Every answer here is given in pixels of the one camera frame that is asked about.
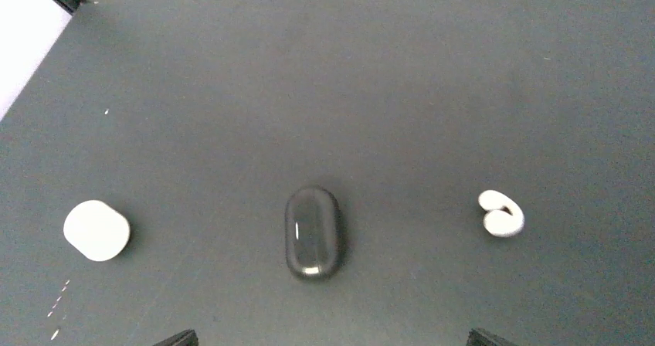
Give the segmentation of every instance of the black table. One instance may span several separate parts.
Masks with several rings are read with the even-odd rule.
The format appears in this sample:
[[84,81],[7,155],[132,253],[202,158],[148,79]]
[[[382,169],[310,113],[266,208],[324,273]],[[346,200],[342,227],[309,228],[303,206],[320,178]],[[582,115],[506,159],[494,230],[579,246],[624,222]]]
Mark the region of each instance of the black table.
[[[95,1],[0,124],[2,344],[652,340],[653,0]],[[325,283],[284,262],[309,184]],[[133,229],[105,263],[62,234],[92,198]]]

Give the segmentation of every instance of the white c-shaped object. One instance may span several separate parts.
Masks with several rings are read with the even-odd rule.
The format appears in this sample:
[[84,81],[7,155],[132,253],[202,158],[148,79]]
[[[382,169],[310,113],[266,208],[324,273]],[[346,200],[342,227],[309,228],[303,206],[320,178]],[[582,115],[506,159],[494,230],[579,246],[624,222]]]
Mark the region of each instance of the white c-shaped object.
[[70,211],[63,223],[63,235],[91,261],[107,261],[125,248],[130,224],[101,201],[86,201]]
[[484,216],[484,228],[492,235],[506,238],[517,235],[525,224],[521,208],[505,194],[486,190],[477,201],[488,213]]

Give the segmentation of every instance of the white hook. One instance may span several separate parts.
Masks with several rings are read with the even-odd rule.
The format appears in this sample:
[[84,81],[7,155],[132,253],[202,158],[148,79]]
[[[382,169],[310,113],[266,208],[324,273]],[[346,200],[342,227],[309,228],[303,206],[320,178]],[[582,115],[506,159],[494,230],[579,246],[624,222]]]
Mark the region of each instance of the white hook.
[[505,194],[486,190],[477,197],[480,207],[488,213],[484,216],[484,228],[492,235],[506,238],[517,235],[525,224],[521,208]]

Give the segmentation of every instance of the white cap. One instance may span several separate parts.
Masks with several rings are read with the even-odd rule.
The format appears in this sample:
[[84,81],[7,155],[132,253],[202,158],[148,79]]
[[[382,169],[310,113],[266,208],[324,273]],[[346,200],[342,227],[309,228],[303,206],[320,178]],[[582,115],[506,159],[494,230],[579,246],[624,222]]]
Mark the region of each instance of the white cap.
[[107,261],[125,248],[130,238],[130,224],[101,201],[77,205],[63,223],[63,235],[87,259]]

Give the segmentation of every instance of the black oval object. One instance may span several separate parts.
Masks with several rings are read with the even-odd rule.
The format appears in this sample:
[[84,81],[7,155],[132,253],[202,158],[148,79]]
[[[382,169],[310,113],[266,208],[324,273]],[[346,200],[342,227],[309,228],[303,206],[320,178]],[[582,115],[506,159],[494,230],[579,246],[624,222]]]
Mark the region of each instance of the black oval object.
[[320,187],[295,192],[284,216],[287,265],[303,278],[330,276],[339,264],[339,208],[336,198]]

